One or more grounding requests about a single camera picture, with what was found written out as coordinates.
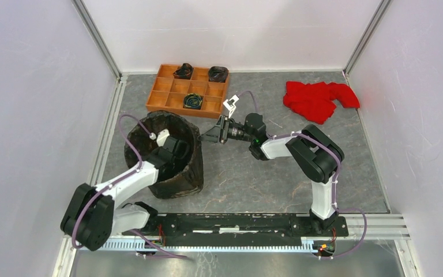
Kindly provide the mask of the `black plastic trash bag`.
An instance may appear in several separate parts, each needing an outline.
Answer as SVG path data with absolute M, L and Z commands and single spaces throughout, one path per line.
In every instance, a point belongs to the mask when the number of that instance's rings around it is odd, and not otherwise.
M 151 132 L 168 129 L 170 137 L 159 147 Z M 157 181 L 149 190 L 158 199 L 175 199 L 202 191 L 204 168 L 199 128 L 180 115 L 159 110 L 148 113 L 127 139 L 144 162 L 159 168 Z

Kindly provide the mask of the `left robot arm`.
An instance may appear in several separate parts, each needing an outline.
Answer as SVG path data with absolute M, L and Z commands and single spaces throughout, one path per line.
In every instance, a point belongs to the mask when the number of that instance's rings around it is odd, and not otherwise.
M 96 186 L 81 184 L 75 189 L 60 224 L 74 248 L 96 251 L 112 235 L 130 230 L 151 235 L 157 230 L 158 219 L 147 208 L 121 205 L 135 193 L 182 171 L 192 148 L 173 136 L 158 138 L 156 144 L 157 148 L 119 176 Z

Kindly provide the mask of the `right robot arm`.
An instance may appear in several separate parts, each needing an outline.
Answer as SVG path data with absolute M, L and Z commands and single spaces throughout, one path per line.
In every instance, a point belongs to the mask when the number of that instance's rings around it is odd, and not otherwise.
M 304 175 L 311 180 L 312 205 L 310 228 L 314 234 L 325 235 L 333 229 L 338 217 L 336 185 L 344 153 L 325 133 L 313 124 L 286 135 L 270 136 L 263 116 L 250 113 L 244 123 L 222 115 L 214 127 L 200 140 L 224 144 L 229 139 L 248 142 L 249 151 L 262 161 L 293 158 Z

